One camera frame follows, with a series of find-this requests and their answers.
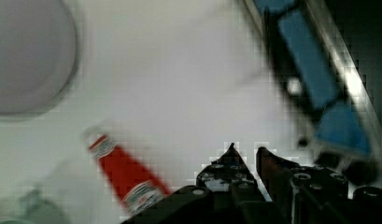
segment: white plate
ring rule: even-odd
[[[0,114],[51,101],[75,55],[75,28],[62,0],[0,0]]]

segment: white table surface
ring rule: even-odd
[[[258,146],[310,162],[295,150],[296,122],[237,1],[66,2],[79,69],[46,113],[0,117],[0,198],[72,158],[71,174],[101,190],[91,223],[123,220],[81,138],[103,120],[173,189],[194,184],[231,142],[253,172]]]

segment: white label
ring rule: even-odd
[[[99,160],[100,158],[109,155],[114,150],[115,145],[116,144],[112,139],[106,137],[103,141],[94,147],[92,154],[97,160]]]
[[[134,216],[163,198],[163,193],[149,181],[141,183],[123,198],[129,213]]]

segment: screw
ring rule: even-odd
[[[213,168],[213,169],[220,169],[220,168],[222,168],[222,167],[223,167],[222,164],[214,164],[214,165],[211,165],[211,168]]]
[[[233,166],[231,166],[231,169],[233,169],[233,170],[240,170],[241,167],[240,167],[240,166],[235,166],[235,165],[233,165]]]
[[[202,189],[194,189],[194,190],[192,191],[192,193],[195,194],[195,195],[201,195],[201,194],[204,194],[205,191],[202,190]]]
[[[331,177],[339,180],[339,181],[345,181],[345,178],[342,176],[342,175],[339,175],[339,174],[336,174],[336,173],[332,173],[330,174]]]
[[[203,178],[210,178],[210,177],[212,177],[213,176],[213,174],[210,174],[210,173],[203,173],[202,174],[202,177]]]
[[[244,182],[244,183],[239,184],[239,188],[240,188],[240,189],[246,189],[246,188],[248,188],[248,183]]]
[[[297,77],[291,77],[287,83],[287,91],[290,95],[301,95],[302,93],[302,83]]]
[[[305,174],[305,173],[295,174],[294,176],[295,176],[296,178],[298,178],[298,179],[302,179],[302,180],[306,180],[306,179],[310,179],[310,178],[311,178],[310,175]]]
[[[309,187],[313,190],[322,190],[322,186],[320,184],[311,184]]]
[[[237,173],[236,176],[239,178],[246,178],[246,175],[241,173]]]
[[[314,169],[315,169],[315,170],[323,170],[324,167],[322,167],[322,166],[315,166]]]

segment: black robotic claw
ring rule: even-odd
[[[373,223],[382,217],[382,189],[360,188],[322,166],[305,167],[261,147],[257,171],[272,202],[231,144],[207,166],[195,186],[177,190],[123,223]]]

